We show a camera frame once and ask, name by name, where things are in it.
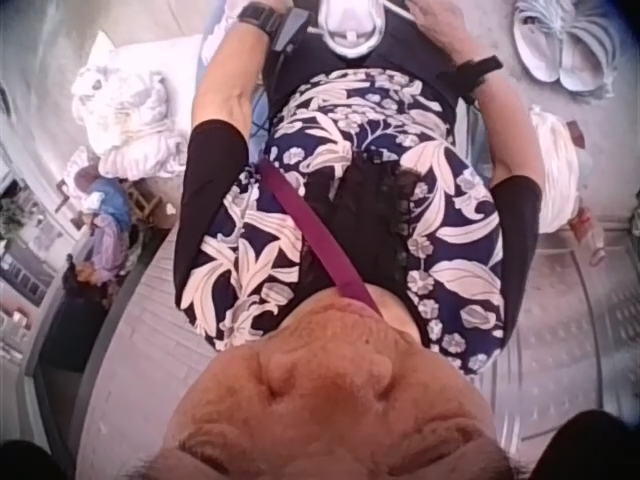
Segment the black wrist strap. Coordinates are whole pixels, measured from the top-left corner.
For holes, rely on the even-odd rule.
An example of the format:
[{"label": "black wrist strap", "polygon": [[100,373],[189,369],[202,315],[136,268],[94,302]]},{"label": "black wrist strap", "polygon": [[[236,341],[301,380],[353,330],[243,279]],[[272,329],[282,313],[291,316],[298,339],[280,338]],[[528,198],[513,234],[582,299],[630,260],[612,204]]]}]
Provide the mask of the black wrist strap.
[{"label": "black wrist strap", "polygon": [[260,2],[251,2],[245,5],[238,14],[238,22],[247,23],[262,30],[273,42],[282,24],[284,15],[269,5]]},{"label": "black wrist strap", "polygon": [[485,81],[485,76],[504,67],[495,55],[477,62],[469,61],[460,64],[455,70],[438,75],[438,79],[446,82],[453,91],[468,105],[475,103],[473,92]]}]

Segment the wooden stool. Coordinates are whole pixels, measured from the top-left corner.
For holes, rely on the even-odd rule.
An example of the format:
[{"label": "wooden stool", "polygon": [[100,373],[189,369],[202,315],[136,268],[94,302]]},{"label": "wooden stool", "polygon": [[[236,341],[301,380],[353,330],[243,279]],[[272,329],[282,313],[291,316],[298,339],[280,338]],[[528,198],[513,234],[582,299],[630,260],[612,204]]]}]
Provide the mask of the wooden stool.
[{"label": "wooden stool", "polygon": [[129,197],[131,211],[136,222],[152,226],[155,223],[153,212],[162,203],[162,198],[154,195],[151,200],[147,200],[136,188],[134,183],[128,180],[123,181],[122,186]]}]

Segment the lap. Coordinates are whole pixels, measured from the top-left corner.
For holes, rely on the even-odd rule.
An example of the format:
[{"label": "lap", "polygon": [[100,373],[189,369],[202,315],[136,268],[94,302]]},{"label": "lap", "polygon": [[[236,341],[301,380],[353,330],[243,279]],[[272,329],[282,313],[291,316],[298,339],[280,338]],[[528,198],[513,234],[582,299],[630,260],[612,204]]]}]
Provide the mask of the lap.
[{"label": "lap", "polygon": [[[393,3],[402,5],[404,8],[403,1]],[[294,4],[299,8],[317,13],[319,0],[295,0]],[[450,64],[448,55],[433,44],[415,23],[388,9],[385,12],[384,37],[375,50],[366,57],[354,60],[341,58],[329,49],[321,35],[307,33],[300,45],[282,62],[278,62],[274,57],[269,58],[263,71],[263,78],[267,91],[271,92],[269,99],[271,115],[285,106],[289,97],[300,85],[317,75],[349,68],[383,68],[404,73],[431,85],[442,97],[443,103],[451,109],[453,118],[457,97],[436,78],[438,73],[447,70]]]}]

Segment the bottle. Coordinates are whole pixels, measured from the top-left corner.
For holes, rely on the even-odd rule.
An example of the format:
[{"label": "bottle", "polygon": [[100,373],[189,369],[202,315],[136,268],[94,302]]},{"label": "bottle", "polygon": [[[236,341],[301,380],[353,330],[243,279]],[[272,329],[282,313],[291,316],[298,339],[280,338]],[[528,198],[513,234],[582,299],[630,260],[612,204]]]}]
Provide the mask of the bottle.
[{"label": "bottle", "polygon": [[569,228],[578,244],[590,253],[589,265],[600,265],[607,256],[604,249],[604,228],[581,200],[578,200],[575,215],[569,220]]}]

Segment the white sandal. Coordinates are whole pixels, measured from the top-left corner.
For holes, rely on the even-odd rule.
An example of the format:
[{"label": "white sandal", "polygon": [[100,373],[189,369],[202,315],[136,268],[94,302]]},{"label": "white sandal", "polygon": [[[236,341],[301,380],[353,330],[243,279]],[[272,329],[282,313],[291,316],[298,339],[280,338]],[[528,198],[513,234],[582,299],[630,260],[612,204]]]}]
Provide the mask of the white sandal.
[{"label": "white sandal", "polygon": [[592,98],[613,95],[620,41],[603,0],[519,0],[514,37],[538,80],[560,80],[570,92]]},{"label": "white sandal", "polygon": [[562,16],[555,0],[516,3],[513,34],[522,62],[536,79],[551,83],[560,78]]},{"label": "white sandal", "polygon": [[569,91],[595,98],[613,96],[620,54],[616,25],[600,2],[578,3],[563,43],[560,83]]}]

